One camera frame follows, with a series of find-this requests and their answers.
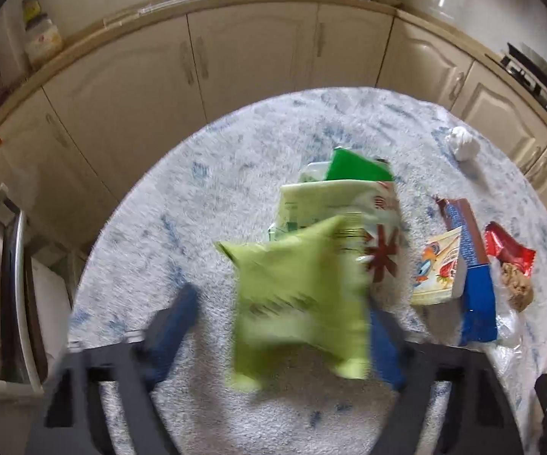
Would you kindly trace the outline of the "white green rice bag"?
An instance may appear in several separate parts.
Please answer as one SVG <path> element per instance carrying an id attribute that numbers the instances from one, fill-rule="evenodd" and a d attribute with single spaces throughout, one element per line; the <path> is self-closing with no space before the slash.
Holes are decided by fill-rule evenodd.
<path id="1" fill-rule="evenodd" d="M 345 214 L 361 217 L 363 260 L 371 290 L 377 294 L 393 291 L 400 276 L 401 214 L 392 168 L 385 159 L 337 147 L 329 161 L 304 166 L 296 183 L 281 188 L 268 239 L 273 242 Z"/>

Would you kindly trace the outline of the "crumpled white tissue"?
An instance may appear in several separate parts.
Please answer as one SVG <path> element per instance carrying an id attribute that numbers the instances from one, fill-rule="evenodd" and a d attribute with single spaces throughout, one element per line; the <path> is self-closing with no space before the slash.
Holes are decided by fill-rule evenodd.
<path id="1" fill-rule="evenodd" d="M 480 151 L 478 140 L 463 126 L 455 126 L 445 137 L 448 148 L 458 162 L 473 160 Z"/>

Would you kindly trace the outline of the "brown blue cookie wrapper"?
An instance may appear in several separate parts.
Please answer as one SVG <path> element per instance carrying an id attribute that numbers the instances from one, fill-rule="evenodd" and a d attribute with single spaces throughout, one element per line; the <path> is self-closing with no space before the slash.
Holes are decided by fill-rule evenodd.
<path id="1" fill-rule="evenodd" d="M 448 229 L 461 229 L 459 252 L 467 265 L 461 298 L 462 330 L 459 345 L 497 339 L 495 294 L 484 242 L 470 203 L 465 198 L 436 198 Z"/>

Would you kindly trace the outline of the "brown crumbly snack piece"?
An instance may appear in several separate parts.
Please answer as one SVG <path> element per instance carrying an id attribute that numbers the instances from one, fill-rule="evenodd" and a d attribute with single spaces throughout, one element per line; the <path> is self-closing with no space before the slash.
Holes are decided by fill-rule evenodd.
<path id="1" fill-rule="evenodd" d="M 502 283 L 509 292 L 510 306 L 517 312 L 524 311 L 533 301 L 531 280 L 516 265 L 502 264 Z"/>

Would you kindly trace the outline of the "clear plastic bag red print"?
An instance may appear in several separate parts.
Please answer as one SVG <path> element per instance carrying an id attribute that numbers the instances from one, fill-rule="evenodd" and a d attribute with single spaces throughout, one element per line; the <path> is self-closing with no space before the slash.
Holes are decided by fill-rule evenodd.
<path id="1" fill-rule="evenodd" d="M 533 402 L 536 379 L 547 374 L 547 304 L 534 302 L 523 312 L 506 307 L 496 324 L 498 338 L 489 355 L 515 412 L 522 415 Z"/>

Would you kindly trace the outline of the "large oil bottle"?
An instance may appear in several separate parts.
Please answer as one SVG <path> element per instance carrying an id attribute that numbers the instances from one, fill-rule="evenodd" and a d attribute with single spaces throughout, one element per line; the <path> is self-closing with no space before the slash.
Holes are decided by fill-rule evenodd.
<path id="1" fill-rule="evenodd" d="M 22 0 L 25 54 L 33 70 L 40 69 L 64 49 L 64 39 L 40 0 Z"/>

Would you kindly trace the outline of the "red candy wrapper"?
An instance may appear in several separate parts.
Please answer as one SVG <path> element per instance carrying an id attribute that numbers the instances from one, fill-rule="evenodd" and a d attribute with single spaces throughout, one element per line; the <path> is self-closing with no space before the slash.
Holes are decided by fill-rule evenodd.
<path id="1" fill-rule="evenodd" d="M 526 277 L 531 277 L 536 251 L 517 242 L 500 224 L 492 221 L 484 229 L 486 254 L 517 267 Z"/>

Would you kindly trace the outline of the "stainless steel appliance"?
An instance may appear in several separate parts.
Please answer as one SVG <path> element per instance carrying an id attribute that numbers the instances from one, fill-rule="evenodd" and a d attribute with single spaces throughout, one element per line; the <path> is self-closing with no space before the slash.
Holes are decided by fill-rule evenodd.
<path id="1" fill-rule="evenodd" d="M 70 300 L 51 267 L 66 256 L 0 186 L 0 400 L 39 397 L 64 354 Z"/>

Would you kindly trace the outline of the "white blue floral tablecloth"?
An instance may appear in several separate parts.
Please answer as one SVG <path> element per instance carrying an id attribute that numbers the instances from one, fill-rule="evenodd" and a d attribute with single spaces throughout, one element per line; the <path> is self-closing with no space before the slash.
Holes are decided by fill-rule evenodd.
<path id="1" fill-rule="evenodd" d="M 228 385 L 234 308 L 232 264 L 218 242 L 261 242 L 279 188 L 342 146 L 384 158 L 401 209 L 397 287 L 381 300 L 404 329 L 455 343 L 461 316 L 410 304 L 425 241 L 442 232 L 436 198 L 465 198 L 479 226 L 497 222 L 536 251 L 533 303 L 547 304 L 547 209 L 514 162 L 482 141 L 458 163 L 445 137 L 446 109 L 374 88 L 327 88 L 274 97 L 211 123 L 172 149 L 122 200 L 94 245 L 76 293 L 69 336 L 115 343 L 165 308 L 187 282 L 200 315 L 155 404 L 185 454 L 365 454 L 395 394 L 377 379 L 344 380 L 304 347 L 261 391 Z M 536 453 L 539 404 L 515 412 L 524 448 Z"/>

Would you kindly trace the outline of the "cartoon snack packet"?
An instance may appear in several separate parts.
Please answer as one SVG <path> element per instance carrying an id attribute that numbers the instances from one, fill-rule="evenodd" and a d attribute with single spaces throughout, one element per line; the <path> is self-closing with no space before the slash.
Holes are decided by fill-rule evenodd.
<path id="1" fill-rule="evenodd" d="M 464 294 L 467 264 L 461 256 L 461 227 L 426 241 L 414 277 L 411 305 L 434 306 Z"/>

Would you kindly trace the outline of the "green snack bag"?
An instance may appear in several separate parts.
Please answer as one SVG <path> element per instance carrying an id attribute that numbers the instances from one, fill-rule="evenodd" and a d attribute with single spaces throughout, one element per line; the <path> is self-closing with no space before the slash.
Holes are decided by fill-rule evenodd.
<path id="1" fill-rule="evenodd" d="M 229 383 L 258 391 L 285 355 L 306 345 L 349 380 L 370 372 L 365 224 L 345 213 L 274 242 L 218 242 L 234 266 L 236 300 Z"/>

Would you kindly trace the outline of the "black gas stove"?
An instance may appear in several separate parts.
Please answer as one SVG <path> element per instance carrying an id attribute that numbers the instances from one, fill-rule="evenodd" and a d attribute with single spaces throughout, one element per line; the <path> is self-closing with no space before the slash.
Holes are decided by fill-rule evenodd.
<path id="1" fill-rule="evenodd" d="M 503 67 L 547 111 L 547 62 L 527 45 L 507 43 Z"/>

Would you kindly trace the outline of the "cream lower kitchen cabinets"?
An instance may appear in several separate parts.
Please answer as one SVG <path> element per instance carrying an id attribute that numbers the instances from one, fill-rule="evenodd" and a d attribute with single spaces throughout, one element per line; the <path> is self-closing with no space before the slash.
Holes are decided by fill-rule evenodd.
<path id="1" fill-rule="evenodd" d="M 366 0 L 172 0 L 123 13 L 0 107 L 0 189 L 68 248 L 92 242 L 168 149 L 267 97 L 377 86 L 439 104 L 547 208 L 547 112 L 487 49 Z"/>

